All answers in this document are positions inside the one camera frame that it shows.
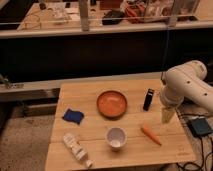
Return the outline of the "cream stick end effector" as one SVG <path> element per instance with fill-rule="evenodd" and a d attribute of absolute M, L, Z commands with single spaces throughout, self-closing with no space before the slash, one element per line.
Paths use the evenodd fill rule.
<path fill-rule="evenodd" d="M 169 123 L 175 113 L 174 108 L 163 107 L 162 108 L 162 122 Z"/>

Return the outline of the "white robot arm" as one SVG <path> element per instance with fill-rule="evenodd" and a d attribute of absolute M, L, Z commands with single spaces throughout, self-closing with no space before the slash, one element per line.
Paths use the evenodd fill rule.
<path fill-rule="evenodd" d="M 165 72 L 165 85 L 159 93 L 163 123 L 170 122 L 175 109 L 185 98 L 213 113 L 213 87 L 204 82 L 206 75 L 206 66 L 198 60 L 174 66 Z"/>

